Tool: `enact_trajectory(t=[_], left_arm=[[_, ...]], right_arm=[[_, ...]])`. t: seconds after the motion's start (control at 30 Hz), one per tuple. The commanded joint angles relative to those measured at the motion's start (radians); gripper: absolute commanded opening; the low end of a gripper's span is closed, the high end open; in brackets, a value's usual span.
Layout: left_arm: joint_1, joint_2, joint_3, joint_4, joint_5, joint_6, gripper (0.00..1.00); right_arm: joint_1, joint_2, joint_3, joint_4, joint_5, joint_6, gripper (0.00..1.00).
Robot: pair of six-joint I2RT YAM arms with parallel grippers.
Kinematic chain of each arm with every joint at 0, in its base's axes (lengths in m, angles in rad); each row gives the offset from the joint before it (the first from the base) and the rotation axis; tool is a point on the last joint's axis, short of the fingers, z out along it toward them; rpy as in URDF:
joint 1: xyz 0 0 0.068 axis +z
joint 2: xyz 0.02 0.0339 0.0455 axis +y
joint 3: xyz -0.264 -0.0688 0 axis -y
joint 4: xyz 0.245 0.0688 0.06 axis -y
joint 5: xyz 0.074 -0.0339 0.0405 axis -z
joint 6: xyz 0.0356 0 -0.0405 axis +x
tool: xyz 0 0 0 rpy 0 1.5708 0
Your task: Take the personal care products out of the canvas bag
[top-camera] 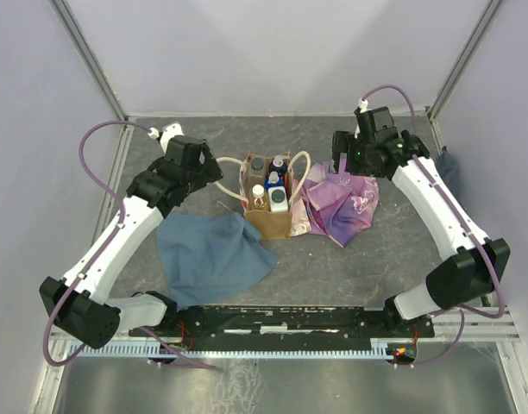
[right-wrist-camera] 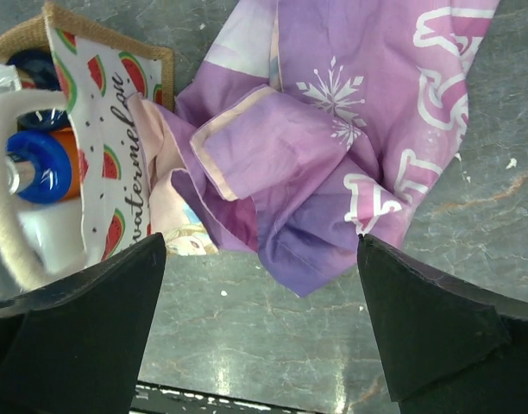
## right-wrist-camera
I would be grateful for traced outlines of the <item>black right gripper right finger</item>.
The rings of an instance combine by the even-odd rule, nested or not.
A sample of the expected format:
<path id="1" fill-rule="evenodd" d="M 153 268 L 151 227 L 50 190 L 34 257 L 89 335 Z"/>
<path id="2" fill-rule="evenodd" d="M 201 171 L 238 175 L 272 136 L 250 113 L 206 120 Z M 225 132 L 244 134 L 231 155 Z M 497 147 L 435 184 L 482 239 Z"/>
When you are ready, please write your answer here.
<path id="1" fill-rule="evenodd" d="M 528 302 L 372 235 L 357 264 L 390 398 L 403 413 L 528 413 Z"/>

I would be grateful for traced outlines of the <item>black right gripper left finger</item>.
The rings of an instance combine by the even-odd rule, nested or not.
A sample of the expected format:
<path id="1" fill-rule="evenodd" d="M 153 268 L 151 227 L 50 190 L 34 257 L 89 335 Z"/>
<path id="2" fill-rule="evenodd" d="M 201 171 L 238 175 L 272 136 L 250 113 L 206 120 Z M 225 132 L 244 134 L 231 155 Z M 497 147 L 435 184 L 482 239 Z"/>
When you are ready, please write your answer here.
<path id="1" fill-rule="evenodd" d="M 161 235 L 0 302 L 0 413 L 127 413 L 166 264 Z"/>

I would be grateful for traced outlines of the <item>orange bottle with blue cap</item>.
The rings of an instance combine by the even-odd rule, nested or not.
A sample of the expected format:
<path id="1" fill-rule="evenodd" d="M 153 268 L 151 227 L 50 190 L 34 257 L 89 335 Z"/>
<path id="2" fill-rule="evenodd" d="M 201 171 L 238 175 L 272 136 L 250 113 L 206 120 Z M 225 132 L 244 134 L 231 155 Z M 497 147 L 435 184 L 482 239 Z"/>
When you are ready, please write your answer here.
<path id="1" fill-rule="evenodd" d="M 80 196 L 79 158 L 71 129 L 23 130 L 7 140 L 11 194 L 32 204 L 55 204 Z"/>

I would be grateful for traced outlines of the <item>watermelon print canvas bag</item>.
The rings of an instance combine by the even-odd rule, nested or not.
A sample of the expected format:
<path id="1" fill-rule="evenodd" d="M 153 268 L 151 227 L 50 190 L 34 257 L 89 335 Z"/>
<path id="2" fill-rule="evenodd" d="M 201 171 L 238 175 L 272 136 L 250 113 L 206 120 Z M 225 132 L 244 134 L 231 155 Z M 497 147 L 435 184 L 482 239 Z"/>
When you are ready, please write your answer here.
<path id="1" fill-rule="evenodd" d="M 66 98 L 79 158 L 82 270 L 152 233 L 148 143 L 133 110 L 139 103 L 173 107 L 173 52 L 53 2 L 0 36 L 0 58 L 27 49 L 51 54 Z"/>

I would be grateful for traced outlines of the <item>orange spray bottle blue top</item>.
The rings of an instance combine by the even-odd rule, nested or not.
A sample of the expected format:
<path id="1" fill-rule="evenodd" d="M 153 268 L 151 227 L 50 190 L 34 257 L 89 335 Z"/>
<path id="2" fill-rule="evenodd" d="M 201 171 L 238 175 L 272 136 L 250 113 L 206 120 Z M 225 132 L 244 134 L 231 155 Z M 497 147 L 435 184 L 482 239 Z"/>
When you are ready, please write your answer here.
<path id="1" fill-rule="evenodd" d="M 27 49 L 13 54 L 7 61 L 19 73 L 23 89 L 59 91 L 60 82 L 53 65 L 51 54 L 40 49 Z M 22 129 L 55 131 L 69 127 L 63 110 L 37 110 L 18 119 Z"/>

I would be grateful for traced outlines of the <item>white plastic bottle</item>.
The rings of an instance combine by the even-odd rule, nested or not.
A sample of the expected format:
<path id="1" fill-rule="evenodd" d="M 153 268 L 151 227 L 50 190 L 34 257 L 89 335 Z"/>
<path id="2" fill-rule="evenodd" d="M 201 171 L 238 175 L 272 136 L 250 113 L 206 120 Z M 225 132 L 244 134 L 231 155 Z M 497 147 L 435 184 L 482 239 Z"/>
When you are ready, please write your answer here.
<path id="1" fill-rule="evenodd" d="M 0 258 L 25 292 L 63 279 L 85 264 L 80 198 L 50 204 L 20 198 L 19 191 L 47 170 L 27 159 L 14 163 L 7 149 L 20 116 L 65 107 L 63 92 L 23 89 L 16 69 L 0 65 Z"/>

